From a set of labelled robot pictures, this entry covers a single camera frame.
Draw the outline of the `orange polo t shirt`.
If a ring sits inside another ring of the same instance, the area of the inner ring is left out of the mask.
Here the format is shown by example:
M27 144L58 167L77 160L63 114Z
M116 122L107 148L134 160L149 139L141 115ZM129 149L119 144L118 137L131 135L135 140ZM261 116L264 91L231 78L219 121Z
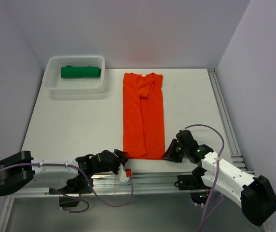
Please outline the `orange polo t shirt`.
M125 73L123 151L130 159L161 160L165 153L163 76Z

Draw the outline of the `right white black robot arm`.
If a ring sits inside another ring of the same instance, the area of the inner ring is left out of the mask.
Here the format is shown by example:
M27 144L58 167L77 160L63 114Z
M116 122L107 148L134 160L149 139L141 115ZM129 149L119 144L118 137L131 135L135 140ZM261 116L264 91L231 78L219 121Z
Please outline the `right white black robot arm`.
M248 174L222 159L211 147L198 144L189 130L181 130L162 159L181 163L187 158L197 167L191 174L178 175L179 190L216 190L235 202L243 215L261 226L276 211L276 194L269 180Z

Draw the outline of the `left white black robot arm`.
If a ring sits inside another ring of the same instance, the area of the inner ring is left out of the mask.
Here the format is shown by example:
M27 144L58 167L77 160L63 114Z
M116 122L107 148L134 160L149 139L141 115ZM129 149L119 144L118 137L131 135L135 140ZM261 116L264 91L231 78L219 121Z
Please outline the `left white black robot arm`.
M132 172L125 168L127 161L127 153L117 149L71 161L36 159L30 151L21 151L0 161L0 196L40 188L48 188L50 194L91 193L95 174L112 172L121 182L129 182Z

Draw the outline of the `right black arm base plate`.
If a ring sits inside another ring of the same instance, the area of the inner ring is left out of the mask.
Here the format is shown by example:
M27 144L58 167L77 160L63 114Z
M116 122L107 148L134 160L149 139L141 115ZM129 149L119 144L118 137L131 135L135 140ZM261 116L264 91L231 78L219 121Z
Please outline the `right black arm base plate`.
M202 178L194 174L178 175L175 186L179 190L203 190L207 188Z

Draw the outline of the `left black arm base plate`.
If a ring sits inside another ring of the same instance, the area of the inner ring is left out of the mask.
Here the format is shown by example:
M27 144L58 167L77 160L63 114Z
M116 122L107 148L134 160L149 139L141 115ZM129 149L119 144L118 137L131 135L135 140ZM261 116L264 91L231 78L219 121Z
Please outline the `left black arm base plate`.
M63 188L60 188L59 191L65 194L92 193L90 185L87 181L78 177L68 180L66 185Z

